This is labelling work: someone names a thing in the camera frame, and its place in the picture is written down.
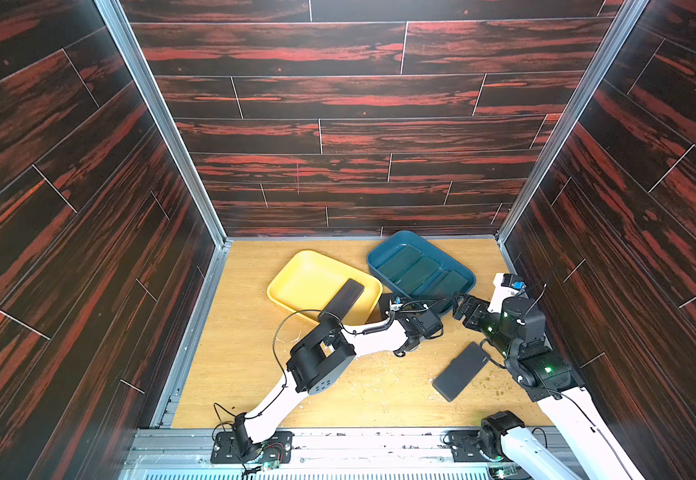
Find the black pencil case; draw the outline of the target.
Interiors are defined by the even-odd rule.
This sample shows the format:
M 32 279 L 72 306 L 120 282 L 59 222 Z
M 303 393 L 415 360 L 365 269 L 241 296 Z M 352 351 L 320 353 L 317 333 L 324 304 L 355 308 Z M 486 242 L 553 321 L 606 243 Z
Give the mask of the black pencil case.
M 488 362 L 489 356 L 483 348 L 479 344 L 471 342 L 433 380 L 432 385 L 445 400 L 452 402 Z
M 393 293 L 383 293 L 377 303 L 378 320 L 385 321 L 389 316 L 391 306 L 396 304 L 398 296 Z
M 348 279 L 335 296 L 321 310 L 317 320 L 319 322 L 327 320 L 343 321 L 363 294 L 364 289 L 365 287 L 359 282 Z

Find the yellow plastic storage tray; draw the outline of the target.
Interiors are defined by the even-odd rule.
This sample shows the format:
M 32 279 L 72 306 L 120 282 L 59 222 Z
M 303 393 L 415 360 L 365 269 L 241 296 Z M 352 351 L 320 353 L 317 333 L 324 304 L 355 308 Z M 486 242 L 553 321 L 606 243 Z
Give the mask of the yellow plastic storage tray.
M 383 293 L 381 282 L 372 275 L 313 250 L 295 254 L 267 287 L 268 298 L 289 312 L 304 310 L 299 317 L 315 322 L 322 310 L 348 279 L 364 287 L 343 323 L 367 322 Z

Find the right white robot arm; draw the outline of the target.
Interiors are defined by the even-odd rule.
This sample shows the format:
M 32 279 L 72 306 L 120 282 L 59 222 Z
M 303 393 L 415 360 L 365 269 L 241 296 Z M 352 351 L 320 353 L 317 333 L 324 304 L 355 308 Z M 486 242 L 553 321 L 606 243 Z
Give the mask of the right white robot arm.
M 552 421 L 588 478 L 643 477 L 606 426 L 578 370 L 548 343 L 536 300 L 510 294 L 488 302 L 457 294 L 453 316 L 497 350 L 504 369 Z M 511 461 L 534 479 L 579 477 L 508 411 L 482 421 L 479 446 L 486 459 Z

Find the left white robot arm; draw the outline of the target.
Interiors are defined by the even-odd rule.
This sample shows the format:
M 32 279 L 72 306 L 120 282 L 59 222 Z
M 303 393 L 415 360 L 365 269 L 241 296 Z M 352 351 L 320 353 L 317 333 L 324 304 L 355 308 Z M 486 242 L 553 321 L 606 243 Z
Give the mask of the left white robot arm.
M 232 432 L 240 457 L 255 457 L 306 397 L 334 386 L 354 360 L 380 352 L 403 357 L 442 334 L 443 323 L 430 308 L 393 306 L 385 321 L 357 326 L 346 326 L 324 312 L 320 323 L 290 350 L 272 391 L 252 411 L 235 416 Z

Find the teal plastic storage tray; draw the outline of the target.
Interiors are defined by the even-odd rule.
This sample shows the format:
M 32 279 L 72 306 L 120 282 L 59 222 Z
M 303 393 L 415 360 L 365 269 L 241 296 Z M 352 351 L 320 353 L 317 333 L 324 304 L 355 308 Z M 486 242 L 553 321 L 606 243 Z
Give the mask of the teal plastic storage tray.
M 398 231 L 367 255 L 370 273 L 395 295 L 431 304 L 445 314 L 456 293 L 467 294 L 477 283 L 474 273 L 429 241 L 408 230 Z

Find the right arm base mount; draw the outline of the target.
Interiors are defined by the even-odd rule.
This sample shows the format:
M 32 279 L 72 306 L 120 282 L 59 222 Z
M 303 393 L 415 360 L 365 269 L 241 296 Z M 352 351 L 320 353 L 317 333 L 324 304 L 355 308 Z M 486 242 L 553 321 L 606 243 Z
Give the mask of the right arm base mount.
M 443 437 L 455 463 L 501 462 L 500 436 L 491 430 L 451 430 Z

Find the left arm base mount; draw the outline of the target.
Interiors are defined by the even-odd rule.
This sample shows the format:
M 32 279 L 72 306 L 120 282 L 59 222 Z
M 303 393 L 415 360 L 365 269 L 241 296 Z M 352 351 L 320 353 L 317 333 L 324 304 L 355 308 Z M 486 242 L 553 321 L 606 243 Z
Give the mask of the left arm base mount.
M 248 440 L 239 442 L 231 431 L 218 431 L 214 435 L 210 463 L 257 464 L 276 468 L 290 462 L 293 438 L 292 431 L 277 430 L 268 440 L 252 444 Z

